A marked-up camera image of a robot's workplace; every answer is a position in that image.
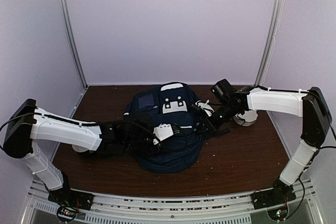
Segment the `front aluminium rail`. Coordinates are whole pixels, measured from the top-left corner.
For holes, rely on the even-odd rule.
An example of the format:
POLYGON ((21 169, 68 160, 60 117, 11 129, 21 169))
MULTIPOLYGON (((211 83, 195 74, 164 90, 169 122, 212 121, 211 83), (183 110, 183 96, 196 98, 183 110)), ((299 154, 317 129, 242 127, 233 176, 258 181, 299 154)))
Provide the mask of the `front aluminium rail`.
POLYGON ((296 198, 257 209, 252 191, 200 197, 136 197, 92 193, 89 209, 71 223, 277 223, 275 214, 288 207, 285 223, 325 223, 310 180, 296 182, 296 198))

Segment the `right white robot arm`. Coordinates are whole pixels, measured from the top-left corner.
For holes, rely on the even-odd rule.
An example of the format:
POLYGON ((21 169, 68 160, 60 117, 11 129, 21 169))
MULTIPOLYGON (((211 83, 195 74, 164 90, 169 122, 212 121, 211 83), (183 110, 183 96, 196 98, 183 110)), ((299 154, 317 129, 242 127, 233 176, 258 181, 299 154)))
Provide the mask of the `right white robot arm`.
POLYGON ((276 178, 272 189, 254 193, 252 198, 258 204, 270 201, 280 204, 293 199, 293 184, 310 166, 332 130, 332 116, 320 88, 308 90, 277 90, 262 86, 246 86, 236 90, 227 80, 212 87, 218 101, 218 109, 210 103, 196 101, 191 108, 202 114, 197 123, 197 133, 214 135, 218 129, 233 118, 257 111, 279 112, 302 118, 300 143, 294 155, 276 178))

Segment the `white scalloped ceramic bowl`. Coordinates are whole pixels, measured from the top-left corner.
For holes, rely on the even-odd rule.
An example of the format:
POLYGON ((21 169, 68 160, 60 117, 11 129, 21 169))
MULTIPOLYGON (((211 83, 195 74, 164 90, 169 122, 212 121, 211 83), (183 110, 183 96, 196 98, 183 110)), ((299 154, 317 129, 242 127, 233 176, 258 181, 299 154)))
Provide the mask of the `white scalloped ceramic bowl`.
POLYGON ((244 127, 252 126, 258 118, 258 113, 256 111, 250 110, 245 111, 244 113, 238 113, 236 114, 233 119, 234 121, 244 127))

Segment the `white cup with black base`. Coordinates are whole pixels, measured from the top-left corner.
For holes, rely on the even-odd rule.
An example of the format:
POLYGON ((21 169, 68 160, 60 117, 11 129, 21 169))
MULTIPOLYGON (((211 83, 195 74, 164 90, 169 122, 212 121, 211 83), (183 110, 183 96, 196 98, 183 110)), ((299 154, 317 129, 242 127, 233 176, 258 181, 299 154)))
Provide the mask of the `white cup with black base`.
POLYGON ((89 149, 84 148, 84 147, 81 147, 81 146, 77 146, 77 145, 72 145, 72 149, 73 149, 75 152, 80 153, 80 154, 82 154, 82 153, 86 153, 86 152, 89 151, 89 149))

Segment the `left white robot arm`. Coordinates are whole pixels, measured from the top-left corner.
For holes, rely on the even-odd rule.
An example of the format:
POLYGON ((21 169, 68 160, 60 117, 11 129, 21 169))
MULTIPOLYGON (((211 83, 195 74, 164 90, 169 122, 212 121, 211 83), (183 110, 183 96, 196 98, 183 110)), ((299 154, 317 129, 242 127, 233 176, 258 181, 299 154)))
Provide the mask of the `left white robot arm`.
POLYGON ((132 144, 158 152, 165 140, 181 131, 176 124, 153 127, 151 123, 146 113, 112 122, 78 121, 47 112, 37 107, 36 100, 27 99, 1 126, 6 129, 1 150, 21 160, 44 183, 54 202, 65 207, 82 206, 92 202, 92 195, 83 196, 71 190, 65 172, 49 161, 37 142, 65 143, 77 153, 105 157, 123 154, 132 144))

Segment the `right aluminium frame post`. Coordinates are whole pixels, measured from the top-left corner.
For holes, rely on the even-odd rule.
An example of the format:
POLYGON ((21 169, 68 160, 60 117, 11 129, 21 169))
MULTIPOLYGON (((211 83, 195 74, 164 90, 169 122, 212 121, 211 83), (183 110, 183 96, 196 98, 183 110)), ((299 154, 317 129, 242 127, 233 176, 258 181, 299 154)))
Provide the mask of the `right aluminium frame post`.
POLYGON ((254 85, 256 86, 263 84, 263 82, 265 81, 265 77, 271 61, 272 51, 275 45, 275 35, 278 25, 280 23, 283 4, 284 0, 274 0, 266 42, 254 83, 254 85))

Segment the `aluminium frame post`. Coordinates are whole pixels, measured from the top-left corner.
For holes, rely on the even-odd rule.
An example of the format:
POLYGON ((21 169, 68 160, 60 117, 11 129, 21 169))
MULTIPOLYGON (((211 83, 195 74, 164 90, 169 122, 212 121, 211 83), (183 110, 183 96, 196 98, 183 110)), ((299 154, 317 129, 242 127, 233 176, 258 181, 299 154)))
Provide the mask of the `aluminium frame post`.
POLYGON ((274 0, 266 42, 254 83, 254 85, 256 86, 263 84, 263 82, 265 81, 265 77, 271 61, 272 51, 275 45, 275 35, 278 25, 280 23, 283 4, 284 0, 274 0))
POLYGON ((60 0, 60 5, 61 5, 61 10, 62 10, 62 15, 64 18, 64 23, 65 23, 65 30, 67 34, 67 39, 68 39, 68 44, 70 47, 70 52, 71 56, 74 60, 75 64, 75 69, 77 71, 77 74, 79 76, 81 85, 84 89, 88 87, 85 74, 83 71, 82 64, 80 62, 79 54, 78 54, 78 49, 75 41, 75 36, 74 36, 74 31, 71 25, 71 19, 70 19, 70 13, 69 13, 69 8, 68 8, 68 3, 67 0, 60 0))

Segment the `left aluminium frame post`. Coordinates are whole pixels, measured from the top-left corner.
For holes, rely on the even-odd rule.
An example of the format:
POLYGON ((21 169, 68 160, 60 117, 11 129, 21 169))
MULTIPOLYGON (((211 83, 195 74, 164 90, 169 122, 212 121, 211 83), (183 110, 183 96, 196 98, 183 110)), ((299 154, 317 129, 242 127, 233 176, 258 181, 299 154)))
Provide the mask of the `left aluminium frame post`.
POLYGON ((67 39, 68 39, 68 44, 70 47, 70 52, 71 56, 74 60, 75 64, 75 69, 77 71, 77 74, 79 76, 81 85, 84 89, 88 87, 85 74, 83 71, 82 64, 80 62, 79 54, 78 54, 78 49, 75 41, 75 36, 74 36, 74 31, 71 25, 71 19, 70 19, 70 13, 69 13, 69 8, 68 8, 68 3, 67 0, 60 0, 60 5, 61 5, 61 10, 62 10, 62 15, 64 18, 64 23, 65 23, 65 30, 67 34, 67 39))

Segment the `navy blue student backpack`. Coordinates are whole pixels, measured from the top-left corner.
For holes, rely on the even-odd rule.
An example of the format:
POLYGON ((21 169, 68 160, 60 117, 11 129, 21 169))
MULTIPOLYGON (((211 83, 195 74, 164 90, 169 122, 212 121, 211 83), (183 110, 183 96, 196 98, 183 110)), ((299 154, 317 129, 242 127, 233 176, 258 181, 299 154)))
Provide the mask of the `navy blue student backpack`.
POLYGON ((186 83, 170 82, 137 93, 123 116, 136 162, 157 174, 189 168, 204 141, 230 132, 227 127, 207 126, 213 113, 186 83))

